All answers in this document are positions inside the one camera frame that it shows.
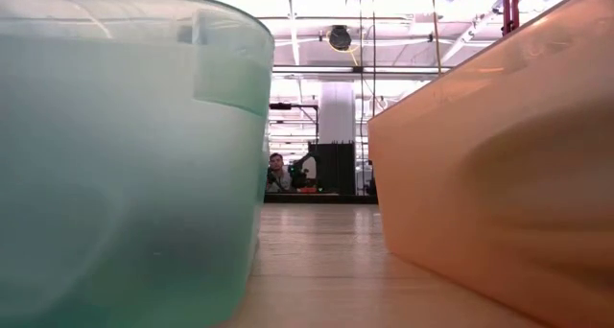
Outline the green translucent plastic tray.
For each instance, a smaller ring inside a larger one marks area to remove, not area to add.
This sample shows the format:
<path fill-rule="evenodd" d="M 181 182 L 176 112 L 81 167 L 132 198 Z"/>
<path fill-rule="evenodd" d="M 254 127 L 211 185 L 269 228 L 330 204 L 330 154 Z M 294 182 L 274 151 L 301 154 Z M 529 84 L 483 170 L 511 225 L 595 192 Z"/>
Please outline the green translucent plastic tray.
<path fill-rule="evenodd" d="M 0 328 L 234 315 L 273 51 L 215 0 L 0 0 Z"/>

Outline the orange translucent plastic tray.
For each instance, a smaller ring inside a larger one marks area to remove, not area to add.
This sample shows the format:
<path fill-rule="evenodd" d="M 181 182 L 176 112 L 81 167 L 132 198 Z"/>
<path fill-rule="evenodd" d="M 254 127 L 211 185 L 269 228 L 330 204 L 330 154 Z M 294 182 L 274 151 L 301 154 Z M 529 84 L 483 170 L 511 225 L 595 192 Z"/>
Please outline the orange translucent plastic tray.
<path fill-rule="evenodd" d="M 614 328 L 614 0 L 564 0 L 368 124 L 389 250 Z"/>

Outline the person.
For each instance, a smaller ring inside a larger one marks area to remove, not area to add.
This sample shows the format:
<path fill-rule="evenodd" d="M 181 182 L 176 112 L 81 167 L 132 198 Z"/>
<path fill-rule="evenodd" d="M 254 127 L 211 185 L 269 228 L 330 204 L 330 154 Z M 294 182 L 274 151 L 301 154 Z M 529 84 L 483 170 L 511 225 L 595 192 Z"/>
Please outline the person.
<path fill-rule="evenodd" d="M 289 193 L 294 190 L 292 178 L 284 169 L 283 157 L 279 153 L 273 153 L 269 158 L 267 172 L 267 193 Z"/>

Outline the black cabinet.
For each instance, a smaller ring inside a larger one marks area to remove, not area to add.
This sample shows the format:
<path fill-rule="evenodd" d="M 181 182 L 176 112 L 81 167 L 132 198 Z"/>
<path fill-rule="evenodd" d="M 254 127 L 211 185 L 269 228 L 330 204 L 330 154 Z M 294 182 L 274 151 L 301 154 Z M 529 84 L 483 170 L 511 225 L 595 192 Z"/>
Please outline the black cabinet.
<path fill-rule="evenodd" d="M 310 144 L 308 150 L 317 156 L 317 179 L 324 192 L 356 194 L 354 143 Z"/>

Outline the black round hanging device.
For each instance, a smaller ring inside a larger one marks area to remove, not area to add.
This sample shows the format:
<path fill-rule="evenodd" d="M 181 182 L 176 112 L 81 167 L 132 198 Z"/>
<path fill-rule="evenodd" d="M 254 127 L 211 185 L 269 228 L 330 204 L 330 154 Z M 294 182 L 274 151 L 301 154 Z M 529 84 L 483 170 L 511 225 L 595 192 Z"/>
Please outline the black round hanging device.
<path fill-rule="evenodd" d="M 337 51 L 348 51 L 352 42 L 351 36 L 344 25 L 334 25 L 328 34 L 329 45 Z"/>

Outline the black stand frame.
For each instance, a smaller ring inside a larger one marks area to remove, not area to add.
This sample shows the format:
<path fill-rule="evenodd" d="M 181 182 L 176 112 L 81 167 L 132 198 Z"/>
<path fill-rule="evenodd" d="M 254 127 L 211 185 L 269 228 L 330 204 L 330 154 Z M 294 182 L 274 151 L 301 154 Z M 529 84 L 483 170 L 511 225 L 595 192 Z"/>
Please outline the black stand frame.
<path fill-rule="evenodd" d="M 312 133 L 299 133 L 290 131 L 288 134 L 279 134 L 283 139 L 297 139 L 300 142 L 304 141 L 311 144 L 319 142 L 319 107 L 317 105 L 302 105 L 291 103 L 271 103 L 269 104 L 269 125 L 270 132 L 273 132 L 273 127 L 281 129 L 287 126 L 300 126 L 313 128 Z M 292 110 L 298 110 L 301 118 L 292 119 L 282 116 L 281 113 L 290 113 Z"/>

